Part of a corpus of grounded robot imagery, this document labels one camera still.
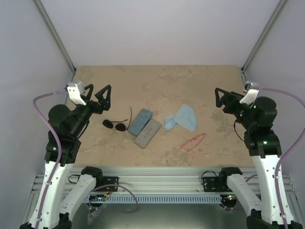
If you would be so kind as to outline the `light blue cleaning cloth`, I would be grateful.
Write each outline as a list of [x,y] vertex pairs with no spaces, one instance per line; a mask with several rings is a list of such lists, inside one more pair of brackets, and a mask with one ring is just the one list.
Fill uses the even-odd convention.
[[188,105],[183,104],[176,115],[169,115],[164,119],[165,123],[162,128],[165,131],[176,128],[177,125],[193,132],[197,127],[197,119],[194,113],[194,109]]

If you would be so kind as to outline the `red transparent glasses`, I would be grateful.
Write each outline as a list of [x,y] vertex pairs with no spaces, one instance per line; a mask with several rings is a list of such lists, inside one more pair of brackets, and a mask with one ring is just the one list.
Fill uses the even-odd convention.
[[204,140],[205,134],[200,134],[198,136],[193,137],[192,139],[188,140],[187,142],[183,143],[182,146],[180,146],[181,150],[193,154],[193,155],[207,155],[207,153],[204,153],[203,151],[200,151],[197,149],[197,147],[201,144],[201,142]]

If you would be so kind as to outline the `grey glasses case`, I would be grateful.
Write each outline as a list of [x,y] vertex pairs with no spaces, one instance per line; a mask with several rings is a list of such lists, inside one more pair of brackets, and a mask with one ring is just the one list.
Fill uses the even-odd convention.
[[134,140],[135,144],[141,149],[145,149],[159,131],[160,127],[161,124],[159,122],[151,119]]

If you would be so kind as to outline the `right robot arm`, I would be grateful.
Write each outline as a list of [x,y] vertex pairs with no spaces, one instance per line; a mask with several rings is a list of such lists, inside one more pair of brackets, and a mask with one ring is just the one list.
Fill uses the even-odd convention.
[[260,196],[252,191],[237,167],[221,169],[220,188],[235,194],[247,215],[247,228],[301,229],[302,224],[295,221],[287,202],[281,170],[284,155],[272,130],[277,116],[275,101],[260,96],[249,102],[241,94],[220,88],[215,89],[215,98],[216,106],[234,115],[245,129],[244,143],[255,165]]

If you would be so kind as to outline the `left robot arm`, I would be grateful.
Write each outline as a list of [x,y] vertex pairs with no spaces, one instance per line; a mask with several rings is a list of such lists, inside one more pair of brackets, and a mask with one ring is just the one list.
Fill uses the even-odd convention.
[[73,169],[80,149],[80,137],[84,134],[93,114],[101,115],[111,106],[110,85],[95,94],[96,101],[91,99],[93,84],[84,86],[82,82],[71,82],[64,89],[43,94],[34,98],[33,103],[44,97],[67,92],[75,108],[70,110],[64,104],[54,106],[48,118],[41,117],[47,125],[48,143],[45,154],[45,171],[40,195],[34,212],[22,229],[70,229],[73,218],[92,190],[104,186],[101,169],[86,167],[71,192],[63,198],[64,187]]

